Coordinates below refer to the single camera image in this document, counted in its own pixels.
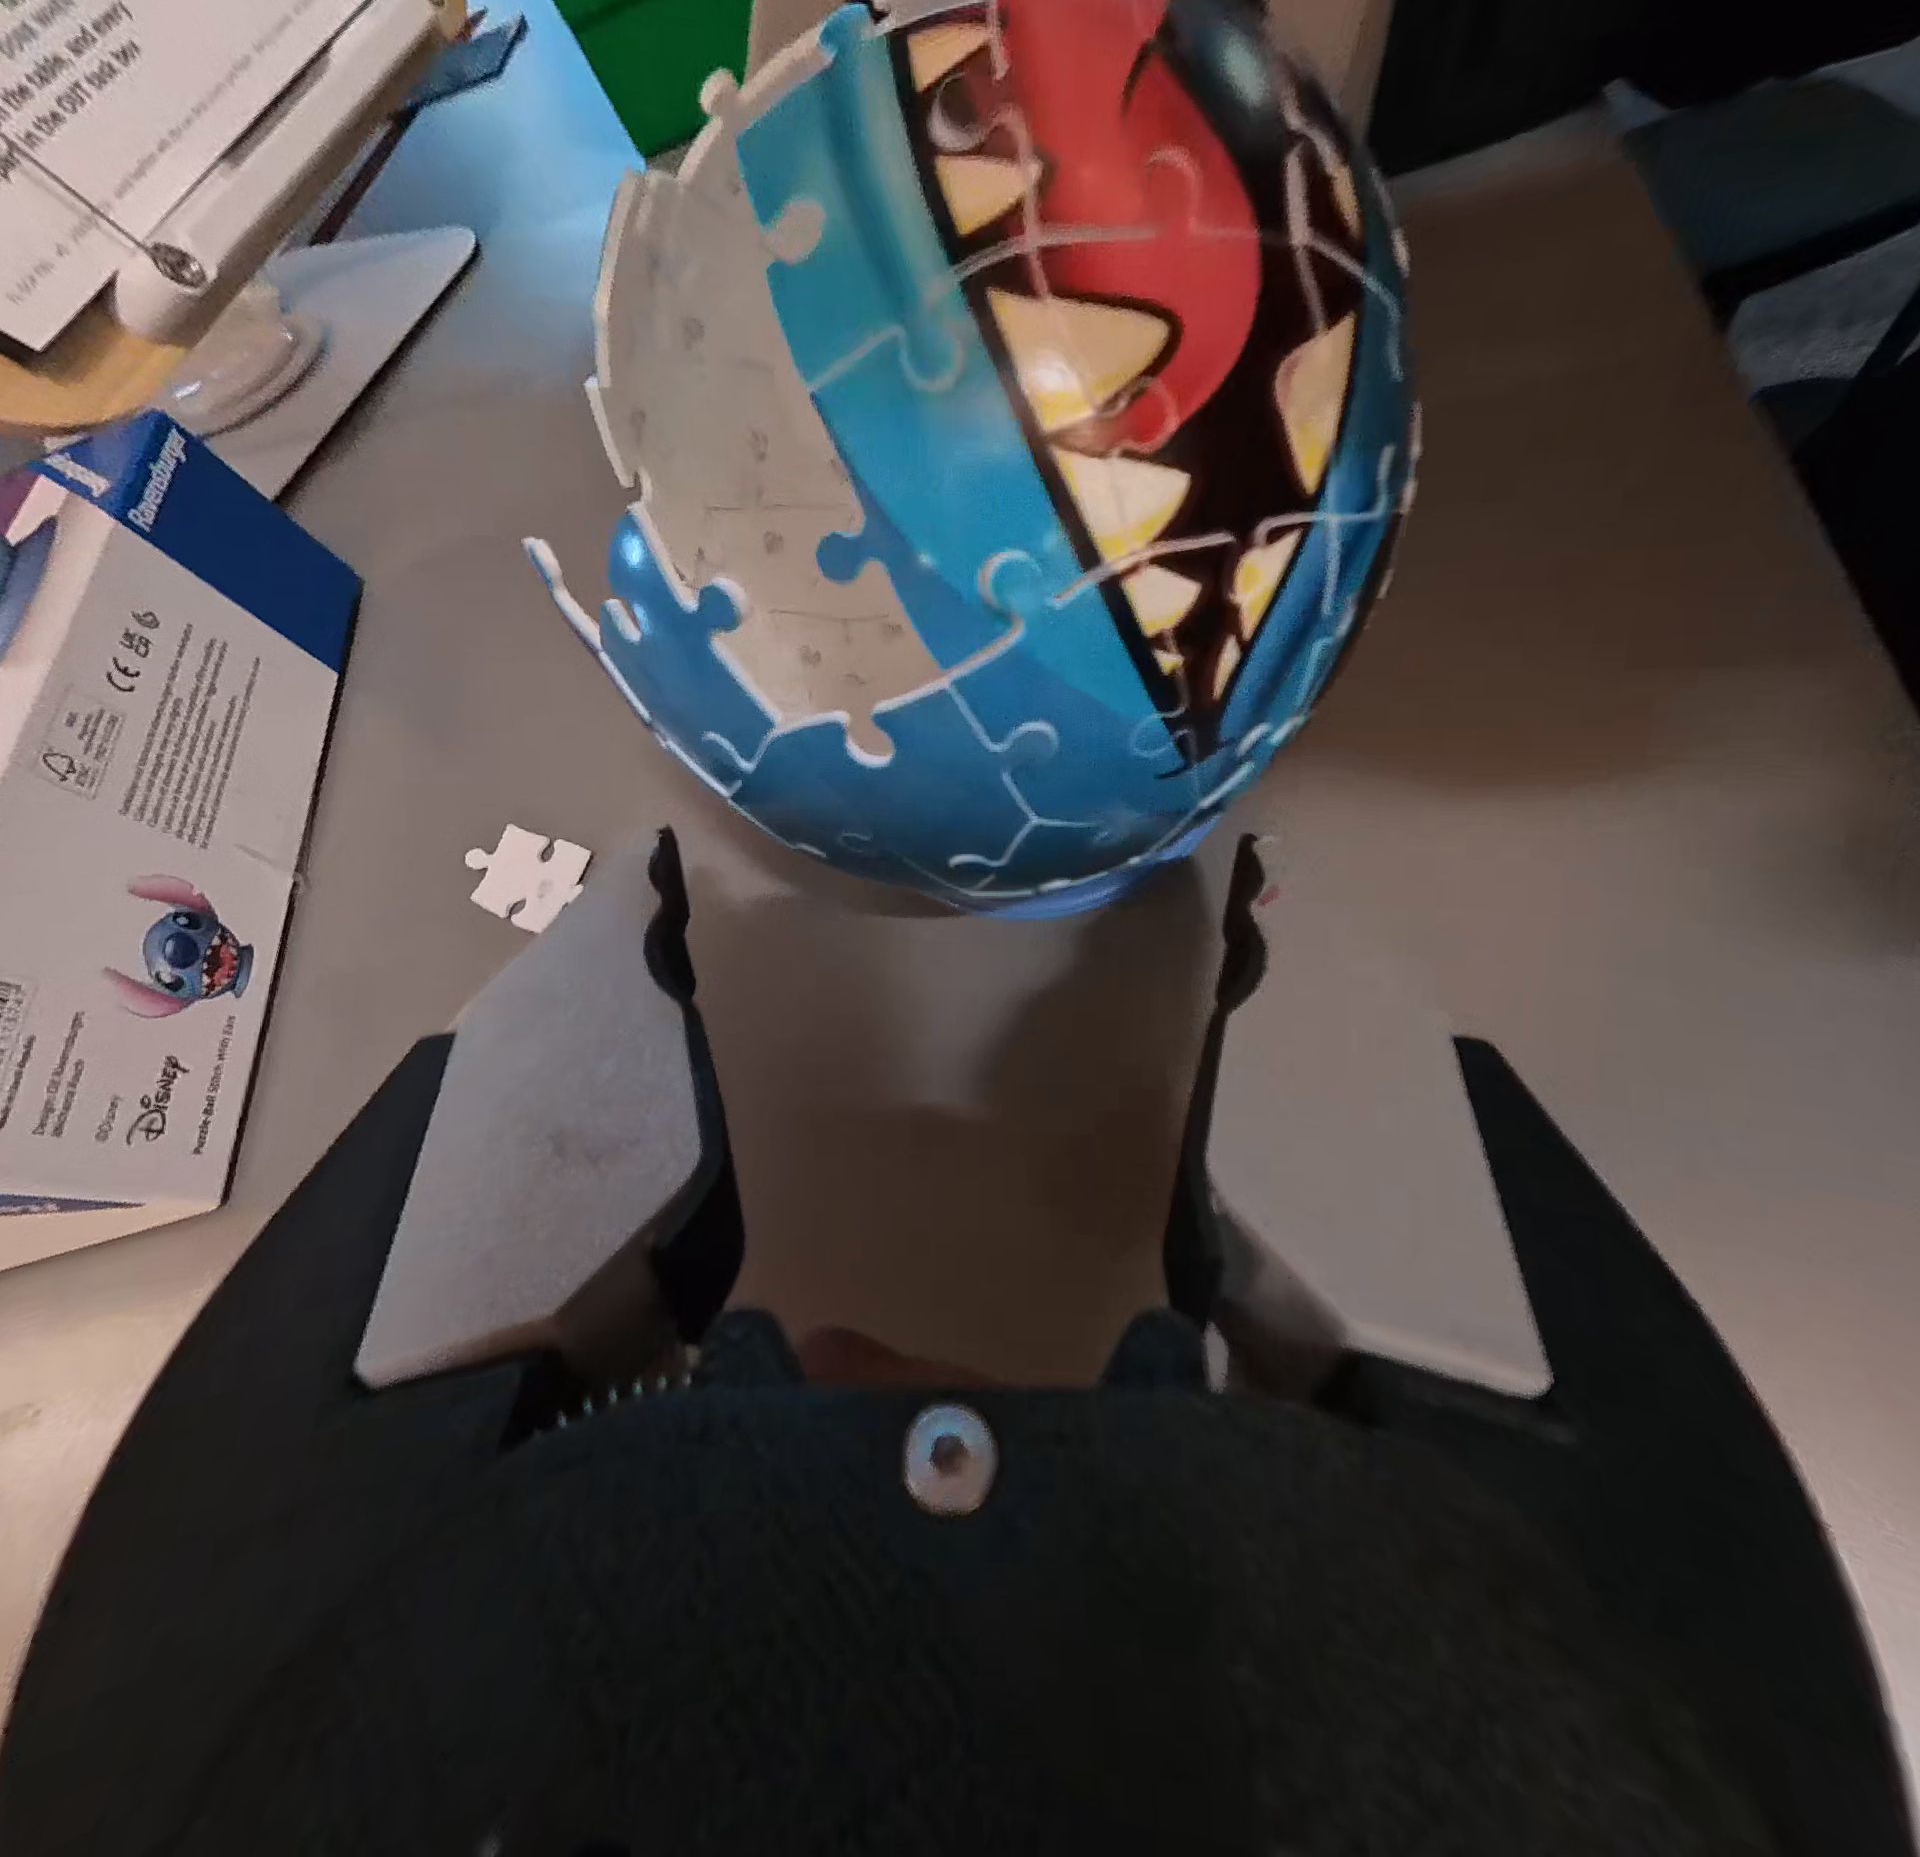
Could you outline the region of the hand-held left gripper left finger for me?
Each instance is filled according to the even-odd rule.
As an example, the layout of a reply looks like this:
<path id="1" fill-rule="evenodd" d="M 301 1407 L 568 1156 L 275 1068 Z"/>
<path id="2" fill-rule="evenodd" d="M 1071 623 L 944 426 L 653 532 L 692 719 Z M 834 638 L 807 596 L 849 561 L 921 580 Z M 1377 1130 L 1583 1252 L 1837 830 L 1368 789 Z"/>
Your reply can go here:
<path id="1" fill-rule="evenodd" d="M 368 1389 L 554 1358 L 687 1370 L 746 1248 L 672 830 L 464 1011 L 353 1358 Z"/>

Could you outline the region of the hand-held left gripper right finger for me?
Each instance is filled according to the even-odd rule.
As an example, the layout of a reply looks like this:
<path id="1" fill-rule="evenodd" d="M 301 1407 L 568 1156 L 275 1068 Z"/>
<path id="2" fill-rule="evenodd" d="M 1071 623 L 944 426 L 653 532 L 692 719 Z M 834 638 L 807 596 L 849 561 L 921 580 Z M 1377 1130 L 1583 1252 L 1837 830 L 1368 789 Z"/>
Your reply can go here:
<path id="1" fill-rule="evenodd" d="M 1225 861 L 1162 1273 L 1177 1311 L 1296 1389 L 1359 1355 L 1550 1391 L 1450 1020 L 1277 834 Z"/>

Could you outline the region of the blue monster-mouth puzzle ball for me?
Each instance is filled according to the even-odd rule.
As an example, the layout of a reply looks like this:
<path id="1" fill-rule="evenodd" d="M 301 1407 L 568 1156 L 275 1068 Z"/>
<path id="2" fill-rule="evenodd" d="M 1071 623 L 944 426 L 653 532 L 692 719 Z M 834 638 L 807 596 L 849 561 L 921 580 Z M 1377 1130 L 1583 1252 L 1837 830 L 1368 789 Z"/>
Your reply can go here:
<path id="1" fill-rule="evenodd" d="M 1406 248 L 1268 0 L 841 0 L 628 173 L 586 606 L 657 746 L 788 852 L 1063 917 L 1307 725 L 1417 485 Z"/>

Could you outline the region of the white puzzle piece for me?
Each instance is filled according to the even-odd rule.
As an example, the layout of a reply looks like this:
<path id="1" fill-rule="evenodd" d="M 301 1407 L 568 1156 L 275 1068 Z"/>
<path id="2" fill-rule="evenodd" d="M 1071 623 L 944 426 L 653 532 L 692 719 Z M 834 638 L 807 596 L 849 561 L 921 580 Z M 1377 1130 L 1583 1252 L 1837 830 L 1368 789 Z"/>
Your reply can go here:
<path id="1" fill-rule="evenodd" d="M 589 864 L 589 849 L 508 823 L 490 849 L 467 852 L 473 879 L 469 904 L 527 937 L 541 937 L 582 895 Z"/>

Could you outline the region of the puzzle ball cardboard box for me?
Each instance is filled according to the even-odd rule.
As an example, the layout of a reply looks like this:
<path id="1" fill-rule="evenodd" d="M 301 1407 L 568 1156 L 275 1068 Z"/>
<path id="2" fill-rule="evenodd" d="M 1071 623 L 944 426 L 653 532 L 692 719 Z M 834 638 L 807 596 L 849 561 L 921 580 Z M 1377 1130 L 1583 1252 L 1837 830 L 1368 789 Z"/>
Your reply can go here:
<path id="1" fill-rule="evenodd" d="M 228 1199 L 362 580 L 158 411 L 3 479 L 3 1267 Z"/>

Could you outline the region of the grey flat stand base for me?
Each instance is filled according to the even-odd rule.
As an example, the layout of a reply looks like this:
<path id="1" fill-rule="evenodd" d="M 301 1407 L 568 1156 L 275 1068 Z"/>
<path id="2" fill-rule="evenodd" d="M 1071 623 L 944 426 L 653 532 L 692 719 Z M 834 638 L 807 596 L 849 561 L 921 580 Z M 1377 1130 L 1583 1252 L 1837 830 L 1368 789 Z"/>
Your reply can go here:
<path id="1" fill-rule="evenodd" d="M 287 322 L 306 319 L 318 358 L 261 414 L 210 436 L 210 450 L 261 498 L 283 499 L 353 407 L 441 308 L 476 259 L 464 226 L 287 248 L 261 281 Z"/>

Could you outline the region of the round wooden disc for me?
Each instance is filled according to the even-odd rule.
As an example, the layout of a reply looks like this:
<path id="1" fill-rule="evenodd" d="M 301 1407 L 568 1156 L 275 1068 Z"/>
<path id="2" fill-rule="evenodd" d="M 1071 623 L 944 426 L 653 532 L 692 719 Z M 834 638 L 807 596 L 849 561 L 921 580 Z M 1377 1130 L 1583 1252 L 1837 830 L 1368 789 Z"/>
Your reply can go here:
<path id="1" fill-rule="evenodd" d="M 190 350 L 124 329 L 103 306 L 88 306 L 40 352 L 3 340 L 3 436 L 36 442 L 120 424 L 151 407 Z"/>

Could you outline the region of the green plastic bin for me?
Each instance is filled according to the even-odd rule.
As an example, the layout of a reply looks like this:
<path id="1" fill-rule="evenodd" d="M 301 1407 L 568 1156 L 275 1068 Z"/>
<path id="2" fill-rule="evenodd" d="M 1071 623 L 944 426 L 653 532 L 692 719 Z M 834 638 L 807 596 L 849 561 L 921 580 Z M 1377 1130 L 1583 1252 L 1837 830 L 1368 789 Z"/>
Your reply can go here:
<path id="1" fill-rule="evenodd" d="M 705 127 L 711 73 L 740 77 L 755 0 L 554 0 L 613 116 L 648 159 Z"/>

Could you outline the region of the paper sheet in clear holder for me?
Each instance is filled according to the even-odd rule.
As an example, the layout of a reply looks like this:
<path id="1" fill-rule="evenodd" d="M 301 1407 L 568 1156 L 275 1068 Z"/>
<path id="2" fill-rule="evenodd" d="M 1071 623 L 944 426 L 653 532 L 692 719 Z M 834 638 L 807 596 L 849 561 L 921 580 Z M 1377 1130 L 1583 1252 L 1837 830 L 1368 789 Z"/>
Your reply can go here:
<path id="1" fill-rule="evenodd" d="M 155 245 L 309 68 L 397 68 L 450 0 L 3 0 L 3 352 L 36 358 Z"/>

